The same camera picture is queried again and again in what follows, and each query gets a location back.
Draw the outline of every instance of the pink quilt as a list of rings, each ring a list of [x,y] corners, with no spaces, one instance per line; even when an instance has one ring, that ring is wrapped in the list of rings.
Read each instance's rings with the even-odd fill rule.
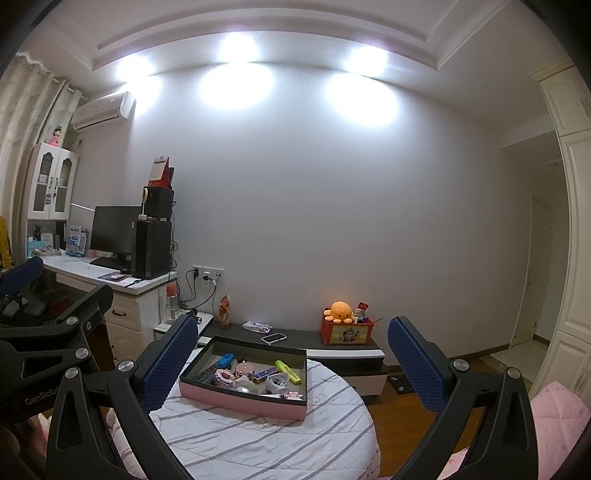
[[[577,395],[558,382],[543,388],[531,401],[531,409],[538,440],[538,480],[548,480],[577,443],[591,411]],[[454,453],[438,480],[456,472],[466,452],[467,449]]]

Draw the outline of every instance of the smartphone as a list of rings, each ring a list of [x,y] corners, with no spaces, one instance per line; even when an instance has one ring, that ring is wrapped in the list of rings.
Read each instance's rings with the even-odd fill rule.
[[[270,345],[272,343],[277,343],[277,342],[281,342],[282,340],[285,340],[287,337],[285,335],[283,335],[282,333],[273,333],[272,335],[267,335],[266,337],[261,338],[261,340],[263,342],[265,342],[267,345]]]

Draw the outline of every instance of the doll figurine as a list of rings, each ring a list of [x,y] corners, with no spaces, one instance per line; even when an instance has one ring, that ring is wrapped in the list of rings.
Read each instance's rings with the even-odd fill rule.
[[[58,143],[60,142],[60,135],[61,135],[61,127],[57,126],[55,128],[55,130],[53,131],[53,136],[51,138],[51,140],[49,140],[49,144],[52,147],[58,147]]]

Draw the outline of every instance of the white wall-mounted air conditioner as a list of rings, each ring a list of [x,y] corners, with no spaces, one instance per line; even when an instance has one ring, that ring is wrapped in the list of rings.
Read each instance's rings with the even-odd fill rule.
[[[72,117],[72,127],[82,132],[96,125],[106,125],[117,120],[127,120],[134,107],[131,92],[107,95],[80,106]]]

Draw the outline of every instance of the orange octopus plush toy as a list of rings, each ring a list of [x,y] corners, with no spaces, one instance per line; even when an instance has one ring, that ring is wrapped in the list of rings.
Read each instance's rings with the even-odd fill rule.
[[[336,324],[353,323],[353,310],[344,301],[336,301],[330,306],[330,310],[324,311],[324,319]]]

